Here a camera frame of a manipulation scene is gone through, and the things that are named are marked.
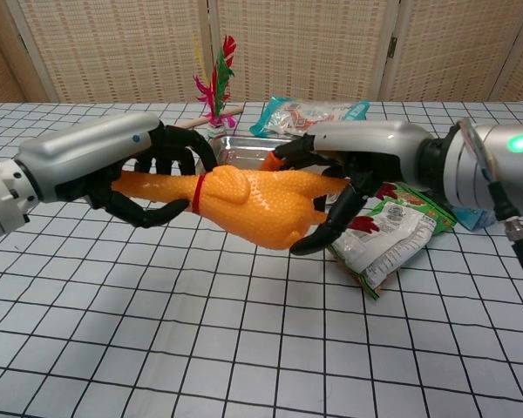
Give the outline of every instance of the feather decoration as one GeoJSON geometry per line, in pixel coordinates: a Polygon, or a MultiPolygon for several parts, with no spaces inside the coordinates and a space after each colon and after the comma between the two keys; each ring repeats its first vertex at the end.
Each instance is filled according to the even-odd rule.
{"type": "Polygon", "coordinates": [[[234,38],[225,36],[225,41],[219,50],[217,62],[211,73],[211,80],[209,82],[206,80],[204,84],[199,77],[194,76],[195,85],[202,94],[198,100],[209,107],[210,112],[205,116],[209,117],[209,123],[212,125],[220,125],[223,121],[227,121],[231,128],[236,125],[232,116],[221,116],[225,102],[230,97],[230,95],[226,93],[226,90],[228,81],[234,76],[230,67],[233,63],[233,53],[235,50],[236,42],[234,38]]]}

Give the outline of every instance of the plastic bag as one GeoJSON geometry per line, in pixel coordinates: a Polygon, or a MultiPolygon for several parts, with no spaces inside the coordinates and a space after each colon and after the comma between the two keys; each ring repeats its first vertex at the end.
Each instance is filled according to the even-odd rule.
{"type": "Polygon", "coordinates": [[[250,133],[256,137],[302,136],[312,125],[336,120],[364,120],[370,102],[339,103],[271,98],[250,133]]]}
{"type": "Polygon", "coordinates": [[[383,199],[365,216],[356,217],[329,251],[377,299],[383,283],[418,253],[431,237],[457,220],[424,194],[385,184],[383,199]]]}

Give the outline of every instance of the green snack package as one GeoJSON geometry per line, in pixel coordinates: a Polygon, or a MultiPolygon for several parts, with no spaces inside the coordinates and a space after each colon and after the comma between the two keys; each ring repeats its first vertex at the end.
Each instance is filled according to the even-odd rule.
{"type": "Polygon", "coordinates": [[[457,219],[424,193],[386,183],[382,199],[355,218],[329,251],[378,299],[384,282],[428,244],[432,236],[453,228],[457,219]]]}

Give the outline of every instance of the green indicator light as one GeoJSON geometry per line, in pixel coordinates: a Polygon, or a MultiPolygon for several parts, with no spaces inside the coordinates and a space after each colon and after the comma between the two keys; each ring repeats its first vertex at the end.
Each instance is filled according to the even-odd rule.
{"type": "Polygon", "coordinates": [[[507,148],[511,152],[523,152],[523,134],[511,138],[507,142],[507,148]]]}

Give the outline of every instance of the wooden stick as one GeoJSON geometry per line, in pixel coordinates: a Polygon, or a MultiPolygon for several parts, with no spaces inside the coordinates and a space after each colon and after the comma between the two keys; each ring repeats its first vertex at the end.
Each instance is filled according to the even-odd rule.
{"type": "MultiPolygon", "coordinates": [[[[242,113],[244,111],[244,106],[236,106],[236,107],[228,107],[226,109],[223,109],[221,112],[222,116],[227,115],[237,115],[238,113],[242,113]]],[[[195,126],[204,125],[207,122],[209,122],[209,118],[203,116],[201,118],[196,118],[192,120],[183,120],[182,122],[179,122],[176,124],[176,126],[179,126],[180,128],[194,128],[195,126]]]]}

